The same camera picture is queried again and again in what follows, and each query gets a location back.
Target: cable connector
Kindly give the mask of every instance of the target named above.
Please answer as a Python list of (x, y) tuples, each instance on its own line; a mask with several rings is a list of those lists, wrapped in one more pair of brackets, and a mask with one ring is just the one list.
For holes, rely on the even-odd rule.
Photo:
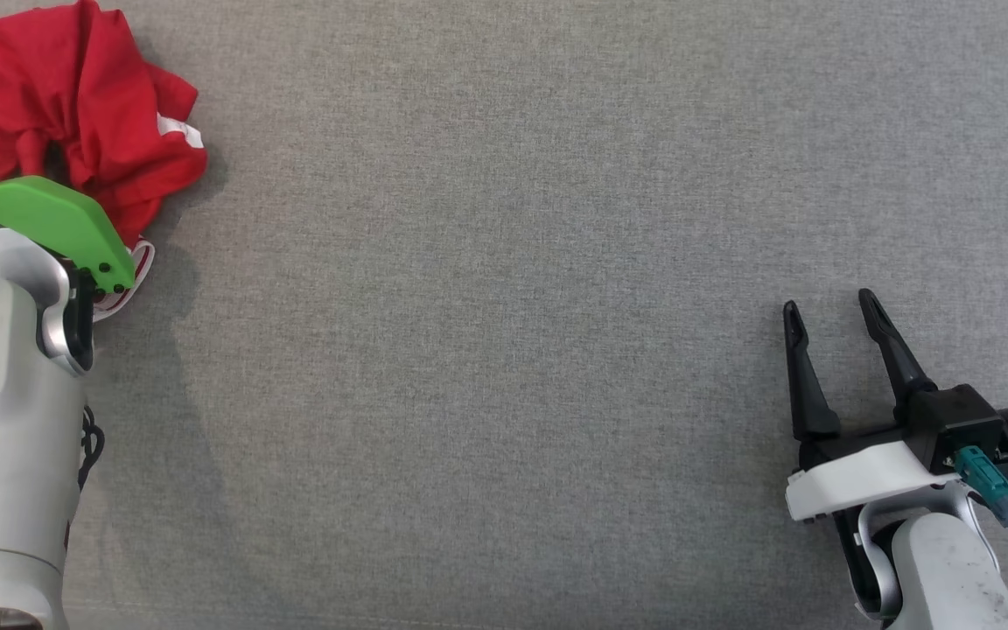
[(983, 495), (987, 507), (1003, 527), (1008, 527), (1008, 479), (978, 447), (956, 452), (956, 472), (968, 486)]

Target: gray tabletop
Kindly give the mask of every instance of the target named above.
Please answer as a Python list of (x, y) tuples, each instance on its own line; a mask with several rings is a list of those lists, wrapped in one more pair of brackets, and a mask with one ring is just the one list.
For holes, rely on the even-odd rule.
[(97, 328), (76, 629), (876, 627), (779, 310), (852, 425), (863, 286), (1008, 406), (1008, 3), (105, 5), (211, 167)]

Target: white label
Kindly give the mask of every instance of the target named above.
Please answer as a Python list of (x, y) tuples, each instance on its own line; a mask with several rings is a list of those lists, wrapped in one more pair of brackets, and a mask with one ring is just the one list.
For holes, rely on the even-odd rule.
[(184, 135), (184, 141), (194, 149), (205, 148), (205, 143), (201, 140), (201, 131), (197, 130), (196, 127), (181, 123), (180, 120), (157, 115), (157, 133), (164, 136), (170, 131), (180, 131)]

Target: red shirt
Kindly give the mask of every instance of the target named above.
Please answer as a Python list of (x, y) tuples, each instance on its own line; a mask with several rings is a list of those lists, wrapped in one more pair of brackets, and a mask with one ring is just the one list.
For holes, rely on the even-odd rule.
[(0, 17), (0, 178), (44, 175), (59, 144), (73, 187), (132, 244), (163, 197), (195, 182), (204, 148), (157, 117), (184, 121), (196, 88), (142, 59), (121, 11), (95, 0)]

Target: green plastic bracket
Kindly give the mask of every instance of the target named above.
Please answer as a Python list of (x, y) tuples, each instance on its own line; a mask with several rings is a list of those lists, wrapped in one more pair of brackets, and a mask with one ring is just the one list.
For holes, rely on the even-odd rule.
[(135, 284), (135, 263), (92, 197), (44, 176), (7, 179), (0, 182), (0, 226), (67, 256), (104, 291)]

